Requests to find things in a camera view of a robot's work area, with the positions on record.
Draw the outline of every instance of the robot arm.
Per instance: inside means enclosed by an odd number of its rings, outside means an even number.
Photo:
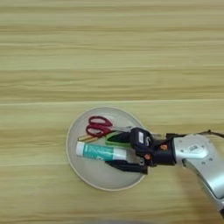
[[[173,139],[176,162],[191,169],[203,189],[224,215],[224,161],[211,141],[202,135],[187,135]]]
[[[221,160],[211,141],[205,134],[224,135],[211,132],[179,135],[167,134],[166,139],[156,139],[145,129],[134,128],[129,142],[140,158],[140,164],[113,160],[106,163],[125,172],[148,173],[148,166],[182,165],[191,169],[199,178],[204,190],[224,218],[224,161]]]

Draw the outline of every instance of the wood grain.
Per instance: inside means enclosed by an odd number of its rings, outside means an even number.
[[[73,172],[65,145],[100,106],[158,133],[224,132],[223,21],[222,0],[1,0],[0,223],[222,223],[188,170],[157,167],[102,192]]]
[[[223,98],[223,1],[0,3],[0,102]]]

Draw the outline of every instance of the green pen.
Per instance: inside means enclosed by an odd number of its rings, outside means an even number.
[[[106,145],[119,146],[123,148],[131,148],[130,146],[130,133],[115,131],[105,136]]]

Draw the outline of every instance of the scissors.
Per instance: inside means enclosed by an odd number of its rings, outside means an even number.
[[[93,115],[88,119],[86,132],[92,137],[104,137],[113,131],[130,132],[132,127],[116,127],[113,123],[101,115]]]

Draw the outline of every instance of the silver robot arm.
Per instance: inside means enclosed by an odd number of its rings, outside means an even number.
[[[173,139],[178,165],[190,168],[199,177],[210,199],[224,217],[224,161],[211,141],[202,135]]]

